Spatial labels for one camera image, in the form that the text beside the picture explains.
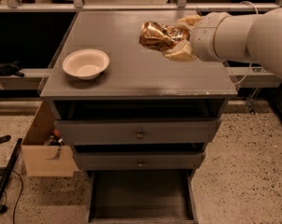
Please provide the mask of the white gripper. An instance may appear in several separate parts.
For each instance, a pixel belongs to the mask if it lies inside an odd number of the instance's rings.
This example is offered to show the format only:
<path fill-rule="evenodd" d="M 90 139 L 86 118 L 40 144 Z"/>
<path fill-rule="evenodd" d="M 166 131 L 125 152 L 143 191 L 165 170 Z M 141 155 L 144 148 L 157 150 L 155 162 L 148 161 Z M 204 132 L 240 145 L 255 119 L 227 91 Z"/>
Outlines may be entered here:
<path fill-rule="evenodd" d="M 175 27 L 191 30 L 190 42 L 183 40 L 162 55 L 173 62 L 193 62 L 197 57 L 204 62 L 220 62 L 215 52 L 214 38 L 227 12 L 211 12 L 206 16 L 190 15 L 176 21 Z"/>

